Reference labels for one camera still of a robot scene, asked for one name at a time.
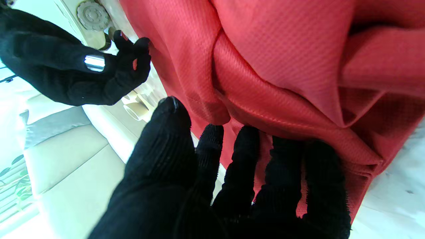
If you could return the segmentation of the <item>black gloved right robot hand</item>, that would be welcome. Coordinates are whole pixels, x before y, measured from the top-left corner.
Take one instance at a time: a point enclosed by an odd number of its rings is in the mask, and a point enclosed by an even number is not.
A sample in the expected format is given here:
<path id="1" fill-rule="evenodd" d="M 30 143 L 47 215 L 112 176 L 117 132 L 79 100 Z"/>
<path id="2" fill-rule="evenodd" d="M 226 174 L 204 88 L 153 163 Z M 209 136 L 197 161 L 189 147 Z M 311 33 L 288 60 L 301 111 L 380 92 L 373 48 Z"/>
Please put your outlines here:
<path id="1" fill-rule="evenodd" d="M 1 61 L 50 100 L 70 106 L 114 105 L 150 73 L 150 40 L 115 31 L 116 55 L 83 45 L 59 26 L 1 8 Z"/>

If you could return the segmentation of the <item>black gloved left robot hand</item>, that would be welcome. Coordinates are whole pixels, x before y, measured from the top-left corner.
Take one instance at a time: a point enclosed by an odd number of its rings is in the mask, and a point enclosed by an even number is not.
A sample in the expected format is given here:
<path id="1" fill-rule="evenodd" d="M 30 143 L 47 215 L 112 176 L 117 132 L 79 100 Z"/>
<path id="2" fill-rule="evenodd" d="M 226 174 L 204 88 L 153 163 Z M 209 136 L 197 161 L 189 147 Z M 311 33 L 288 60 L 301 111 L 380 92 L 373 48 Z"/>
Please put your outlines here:
<path id="1" fill-rule="evenodd" d="M 187 109 L 160 101 L 90 239 L 347 239 L 351 218 L 341 162 L 326 142 L 272 137 L 265 183 L 254 194 L 260 134 L 244 126 L 213 197 L 224 128 L 197 147 Z"/>

